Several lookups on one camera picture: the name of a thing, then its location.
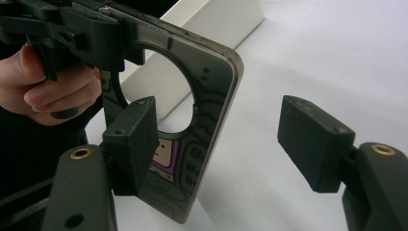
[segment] white box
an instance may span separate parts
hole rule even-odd
[[[260,0],[179,0],[161,19],[220,44],[235,48],[264,18]],[[157,116],[166,116],[191,90],[180,70],[158,53],[146,62],[126,62],[120,73],[129,101],[156,97]]]

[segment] white table surface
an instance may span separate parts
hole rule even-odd
[[[378,141],[408,153],[408,2],[263,6],[265,20],[237,48],[245,73],[187,223],[116,197],[119,231],[346,230],[344,186],[312,192],[277,142],[285,94],[352,128],[356,146]],[[188,97],[176,112],[190,109]],[[90,142],[100,143],[100,124],[102,116],[89,124]]]

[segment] brass screw insert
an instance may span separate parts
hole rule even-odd
[[[378,154],[384,155],[384,156],[394,156],[396,155],[395,150],[393,150],[391,147],[386,146],[384,144],[373,144],[371,146],[372,150]]]
[[[92,154],[92,150],[88,148],[82,148],[79,150],[75,150],[74,152],[69,155],[72,160],[81,160],[87,158],[90,154]]]

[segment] hand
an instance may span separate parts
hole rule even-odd
[[[45,79],[35,49],[25,45],[0,61],[0,106],[41,125],[55,126],[71,118],[55,119],[52,112],[78,107],[80,115],[101,94],[98,71],[82,62],[60,70],[58,77],[56,82]]]

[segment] fingernail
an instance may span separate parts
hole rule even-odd
[[[32,106],[40,104],[42,101],[44,101],[44,99],[45,96],[42,90],[28,91],[24,96],[26,103]]]

